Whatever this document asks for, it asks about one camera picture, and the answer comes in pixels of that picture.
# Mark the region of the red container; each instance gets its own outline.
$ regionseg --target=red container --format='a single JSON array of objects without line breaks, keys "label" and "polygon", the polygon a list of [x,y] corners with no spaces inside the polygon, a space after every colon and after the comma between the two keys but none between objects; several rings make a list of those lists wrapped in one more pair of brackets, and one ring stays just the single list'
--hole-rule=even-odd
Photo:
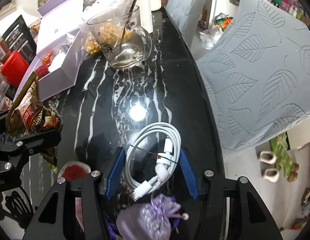
[{"label": "red container", "polygon": [[14,87],[18,88],[29,65],[18,51],[13,51],[5,64],[0,67],[0,71]]}]

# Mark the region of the floor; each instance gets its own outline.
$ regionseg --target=floor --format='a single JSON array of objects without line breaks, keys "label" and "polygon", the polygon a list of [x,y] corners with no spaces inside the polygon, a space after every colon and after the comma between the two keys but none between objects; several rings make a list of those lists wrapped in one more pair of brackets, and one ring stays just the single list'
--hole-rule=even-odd
[{"label": "floor", "polygon": [[[278,228],[288,228],[300,209],[301,199],[306,187],[309,187],[309,155],[310,146],[299,151],[290,151],[293,159],[300,165],[298,179],[288,183],[283,175],[276,183],[269,182],[262,178],[261,171],[266,169],[266,164],[261,164],[257,156],[262,150],[269,150],[269,144],[264,143],[256,148],[242,151],[237,157],[226,162],[225,173],[229,179],[237,179],[246,176],[260,194],[264,203],[271,212]],[[284,230],[284,240],[294,240],[298,231]]]}]

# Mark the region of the black marble table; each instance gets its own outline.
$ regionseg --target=black marble table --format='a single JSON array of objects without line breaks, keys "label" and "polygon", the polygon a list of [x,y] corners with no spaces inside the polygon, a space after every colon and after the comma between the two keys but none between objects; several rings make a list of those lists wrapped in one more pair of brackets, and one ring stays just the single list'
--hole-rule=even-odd
[{"label": "black marble table", "polygon": [[[146,62],[129,70],[111,68],[102,55],[94,55],[80,67],[74,87],[53,97],[64,127],[58,146],[58,166],[72,160],[90,165],[92,170],[114,154],[118,146],[126,150],[146,125],[169,122],[182,138],[196,162],[223,174],[223,161],[213,114],[197,66],[179,31],[165,9],[153,13],[152,53]],[[142,147],[163,150],[164,138],[150,136]],[[136,150],[133,176],[139,182],[155,175],[156,157]],[[57,179],[40,155],[32,156],[21,174],[22,186],[33,206],[40,202]],[[189,195],[178,166],[166,185],[190,216],[181,221],[176,239],[192,239],[205,203]],[[116,195],[106,208],[111,219],[132,204],[122,179]]]}]

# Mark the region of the red pom pom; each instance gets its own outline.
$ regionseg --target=red pom pom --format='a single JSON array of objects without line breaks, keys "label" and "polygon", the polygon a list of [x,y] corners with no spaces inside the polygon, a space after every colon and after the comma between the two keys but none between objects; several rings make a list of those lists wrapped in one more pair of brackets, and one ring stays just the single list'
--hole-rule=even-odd
[{"label": "red pom pom", "polygon": [[41,65],[35,70],[35,73],[38,75],[38,78],[41,79],[49,73],[49,70],[46,65]]}]

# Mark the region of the white charging cable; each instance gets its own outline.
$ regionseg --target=white charging cable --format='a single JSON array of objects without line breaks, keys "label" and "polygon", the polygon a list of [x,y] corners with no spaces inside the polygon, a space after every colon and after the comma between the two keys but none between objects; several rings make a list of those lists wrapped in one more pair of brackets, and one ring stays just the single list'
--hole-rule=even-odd
[{"label": "white charging cable", "polygon": [[[139,143],[147,136],[158,132],[167,135],[167,138],[165,140],[164,152],[158,154],[159,156],[163,156],[165,158],[157,158],[157,164],[155,167],[155,171],[157,174],[156,176],[151,178],[149,181],[145,180],[143,183],[139,183],[134,180],[130,174],[130,161],[136,150],[134,147],[138,147]],[[153,191],[158,189],[173,174],[178,163],[181,151],[181,136],[178,130],[171,124],[165,122],[157,122],[152,123],[142,129],[137,135],[136,139],[131,143],[131,145],[133,145],[134,147],[130,146],[126,154],[124,178],[129,189],[134,191],[130,195],[130,197],[134,201],[136,201],[137,199],[143,197],[143,195],[152,193]]]}]

